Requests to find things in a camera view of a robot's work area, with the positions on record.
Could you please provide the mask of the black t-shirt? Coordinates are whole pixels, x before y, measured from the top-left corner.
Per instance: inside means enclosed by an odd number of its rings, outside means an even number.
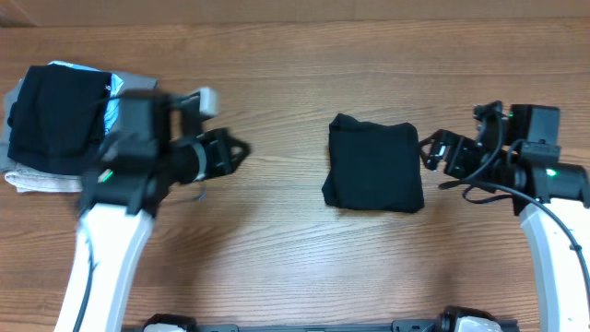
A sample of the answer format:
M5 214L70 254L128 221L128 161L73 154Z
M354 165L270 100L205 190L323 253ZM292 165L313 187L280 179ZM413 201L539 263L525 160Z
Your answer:
M418 131L413 124L360 122L338 114L329 125L328 206L416 213L424 208Z

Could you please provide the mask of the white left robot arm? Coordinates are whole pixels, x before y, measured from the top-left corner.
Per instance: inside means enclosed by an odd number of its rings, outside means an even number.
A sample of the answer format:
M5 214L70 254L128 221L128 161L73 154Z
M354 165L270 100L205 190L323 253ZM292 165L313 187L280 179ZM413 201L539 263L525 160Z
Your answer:
M171 186L229 175L250 152L225 128L178 140L108 136L83 177L76 252L56 330L121 330L139 258Z

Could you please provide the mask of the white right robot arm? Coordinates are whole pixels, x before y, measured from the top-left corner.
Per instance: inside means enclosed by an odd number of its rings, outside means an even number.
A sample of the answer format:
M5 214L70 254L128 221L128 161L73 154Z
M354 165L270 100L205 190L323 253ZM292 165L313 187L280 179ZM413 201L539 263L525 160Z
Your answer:
M512 199L534 262L540 327L589 328L589 177L559 161L553 136L483 129L477 139L439 130L420 141L424 166L444 162L445 188L482 189Z

